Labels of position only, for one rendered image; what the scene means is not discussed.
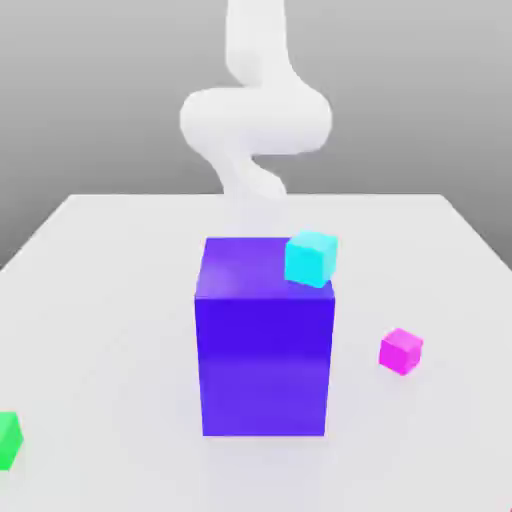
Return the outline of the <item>small cyan cube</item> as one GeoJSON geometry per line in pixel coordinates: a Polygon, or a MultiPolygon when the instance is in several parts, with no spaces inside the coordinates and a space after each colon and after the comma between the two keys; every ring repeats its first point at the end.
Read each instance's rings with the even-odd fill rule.
{"type": "Polygon", "coordinates": [[[323,288],[336,269],[338,238],[301,231],[285,245],[284,276],[288,281],[323,288]]]}

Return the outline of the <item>small magenta cube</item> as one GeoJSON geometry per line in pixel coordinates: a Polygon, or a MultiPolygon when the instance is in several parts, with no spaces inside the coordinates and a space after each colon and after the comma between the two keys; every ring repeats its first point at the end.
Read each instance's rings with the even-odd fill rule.
{"type": "Polygon", "coordinates": [[[394,329],[381,340],[379,363],[405,376],[418,365],[423,343],[422,338],[404,329],[394,329]]]}

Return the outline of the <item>large purple box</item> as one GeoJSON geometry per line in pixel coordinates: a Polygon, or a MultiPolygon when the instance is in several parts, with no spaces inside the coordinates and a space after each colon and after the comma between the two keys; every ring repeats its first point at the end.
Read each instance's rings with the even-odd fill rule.
{"type": "Polygon", "coordinates": [[[194,306],[206,436],[325,433],[335,293],[286,280],[286,243],[205,241],[194,306]]]}

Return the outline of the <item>small green cube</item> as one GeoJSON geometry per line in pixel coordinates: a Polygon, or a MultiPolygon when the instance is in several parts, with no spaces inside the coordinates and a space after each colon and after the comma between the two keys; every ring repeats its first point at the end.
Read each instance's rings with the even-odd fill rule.
{"type": "Polygon", "coordinates": [[[0,471],[8,471],[23,443],[18,416],[12,411],[0,412],[0,471]]]}

